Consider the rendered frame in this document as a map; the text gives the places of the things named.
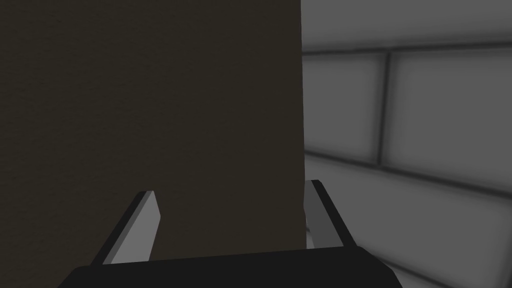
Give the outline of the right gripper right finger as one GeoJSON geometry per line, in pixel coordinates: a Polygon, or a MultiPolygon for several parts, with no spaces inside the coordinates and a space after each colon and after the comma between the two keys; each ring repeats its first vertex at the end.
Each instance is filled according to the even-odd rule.
{"type": "Polygon", "coordinates": [[[303,210],[311,242],[308,249],[357,246],[320,180],[305,181],[303,210]]]}

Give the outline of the dark brown cupboard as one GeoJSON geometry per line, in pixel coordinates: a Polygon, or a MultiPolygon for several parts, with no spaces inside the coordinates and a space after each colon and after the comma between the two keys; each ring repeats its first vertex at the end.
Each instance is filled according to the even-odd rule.
{"type": "Polygon", "coordinates": [[[0,288],[57,288],[138,192],[153,261],[306,247],[301,0],[0,0],[0,288]]]}

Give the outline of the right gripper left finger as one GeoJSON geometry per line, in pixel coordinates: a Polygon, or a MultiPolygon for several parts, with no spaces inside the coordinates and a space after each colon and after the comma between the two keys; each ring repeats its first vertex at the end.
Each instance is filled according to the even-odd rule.
{"type": "Polygon", "coordinates": [[[161,212],[155,192],[138,192],[91,265],[148,261],[160,222],[161,212]]]}

